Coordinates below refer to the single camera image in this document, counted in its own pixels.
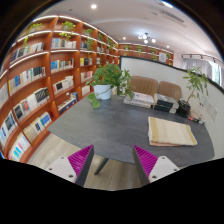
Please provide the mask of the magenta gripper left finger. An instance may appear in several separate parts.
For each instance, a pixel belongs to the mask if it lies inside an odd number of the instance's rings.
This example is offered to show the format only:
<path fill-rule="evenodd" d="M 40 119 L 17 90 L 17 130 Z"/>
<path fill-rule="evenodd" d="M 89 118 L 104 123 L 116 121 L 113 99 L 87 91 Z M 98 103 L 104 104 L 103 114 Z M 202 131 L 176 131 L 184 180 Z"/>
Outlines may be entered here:
<path fill-rule="evenodd" d="M 74 154 L 60 156 L 46 170 L 83 187 L 94 156 L 94 146 L 89 145 Z"/>

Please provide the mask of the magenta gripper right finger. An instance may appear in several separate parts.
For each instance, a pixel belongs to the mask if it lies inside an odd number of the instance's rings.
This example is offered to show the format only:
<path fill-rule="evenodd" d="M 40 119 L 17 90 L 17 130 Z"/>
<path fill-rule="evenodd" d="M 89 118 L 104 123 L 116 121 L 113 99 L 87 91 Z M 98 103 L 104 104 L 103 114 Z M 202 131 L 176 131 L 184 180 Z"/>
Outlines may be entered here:
<path fill-rule="evenodd" d="M 132 155 L 143 186 L 179 171 L 166 156 L 157 157 L 139 146 L 133 146 Z"/>

